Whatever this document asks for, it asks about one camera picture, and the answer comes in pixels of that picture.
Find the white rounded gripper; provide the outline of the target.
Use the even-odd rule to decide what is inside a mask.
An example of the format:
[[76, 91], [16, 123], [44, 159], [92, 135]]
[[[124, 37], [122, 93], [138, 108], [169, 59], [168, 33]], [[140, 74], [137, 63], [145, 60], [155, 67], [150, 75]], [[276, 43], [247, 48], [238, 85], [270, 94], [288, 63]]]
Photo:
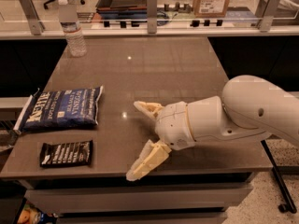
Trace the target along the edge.
[[136, 181], [161, 165], [171, 152], [195, 146], [187, 115], [187, 104], [178, 102], [163, 107], [159, 103], [134, 102], [135, 108], [156, 120], [155, 132], [163, 141], [144, 145], [138, 159], [126, 174], [128, 181]]

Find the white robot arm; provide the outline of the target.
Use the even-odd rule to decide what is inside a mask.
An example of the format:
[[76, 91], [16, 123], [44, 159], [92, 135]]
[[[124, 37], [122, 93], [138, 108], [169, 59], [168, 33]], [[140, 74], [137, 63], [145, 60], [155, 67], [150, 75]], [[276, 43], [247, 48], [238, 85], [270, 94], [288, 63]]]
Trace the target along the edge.
[[173, 150], [210, 142], [262, 141], [274, 134], [299, 146], [299, 99], [260, 77], [234, 77], [221, 96], [191, 103], [134, 106], [154, 121], [159, 140], [144, 145], [126, 174], [129, 181], [150, 173]]

